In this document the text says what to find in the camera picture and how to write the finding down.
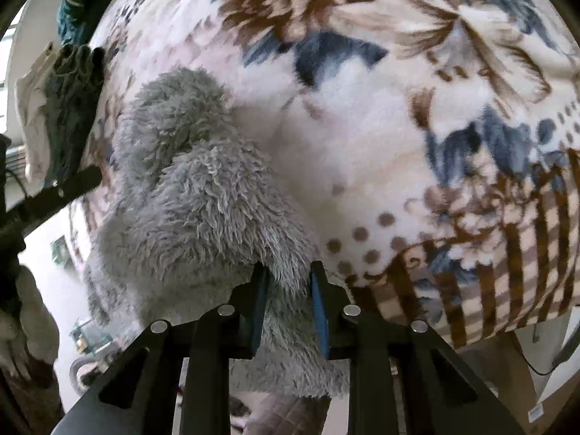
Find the grey fluffy fleece pants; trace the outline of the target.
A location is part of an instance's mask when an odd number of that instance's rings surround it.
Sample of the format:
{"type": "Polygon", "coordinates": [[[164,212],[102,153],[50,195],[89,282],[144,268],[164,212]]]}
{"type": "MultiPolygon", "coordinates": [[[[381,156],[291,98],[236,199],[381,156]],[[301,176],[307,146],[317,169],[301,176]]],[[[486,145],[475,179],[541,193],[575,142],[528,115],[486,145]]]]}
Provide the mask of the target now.
{"type": "Polygon", "coordinates": [[[145,84],[114,147],[115,198],[84,267],[88,308],[131,341],[195,320],[271,272],[261,346],[230,365],[235,391],[339,396],[348,368],[320,354],[309,296],[312,226],[269,158],[235,127],[220,85],[178,68],[145,84]]]}

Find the floral plush bed blanket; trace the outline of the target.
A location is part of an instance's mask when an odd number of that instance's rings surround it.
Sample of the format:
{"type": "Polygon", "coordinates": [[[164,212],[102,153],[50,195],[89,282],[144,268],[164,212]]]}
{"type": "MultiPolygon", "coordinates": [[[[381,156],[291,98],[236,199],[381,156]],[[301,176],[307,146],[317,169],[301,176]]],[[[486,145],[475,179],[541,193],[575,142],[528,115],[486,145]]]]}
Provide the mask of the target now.
{"type": "Polygon", "coordinates": [[[309,214],[324,263],[463,347],[579,303],[579,14],[564,0],[113,0],[73,246],[114,197],[140,87],[202,68],[309,214]]]}

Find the clothes pile on rack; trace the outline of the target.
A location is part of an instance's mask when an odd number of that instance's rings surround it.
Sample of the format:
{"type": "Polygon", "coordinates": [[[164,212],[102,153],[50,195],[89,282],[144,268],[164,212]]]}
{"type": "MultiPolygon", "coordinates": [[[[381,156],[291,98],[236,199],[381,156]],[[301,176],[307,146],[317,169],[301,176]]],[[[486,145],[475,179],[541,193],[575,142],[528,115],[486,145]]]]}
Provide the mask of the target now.
{"type": "Polygon", "coordinates": [[[80,168],[104,82],[105,51],[49,43],[14,87],[26,178],[46,187],[80,168]]]}

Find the dark teal velvet garment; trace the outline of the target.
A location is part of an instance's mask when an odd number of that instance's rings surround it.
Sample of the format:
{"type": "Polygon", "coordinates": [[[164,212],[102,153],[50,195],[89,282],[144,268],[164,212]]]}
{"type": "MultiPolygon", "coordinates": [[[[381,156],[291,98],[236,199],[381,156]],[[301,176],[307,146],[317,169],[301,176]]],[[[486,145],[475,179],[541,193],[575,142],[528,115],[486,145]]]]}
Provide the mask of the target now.
{"type": "Polygon", "coordinates": [[[56,22],[62,45],[90,42],[102,14],[111,0],[61,0],[56,22]]]}

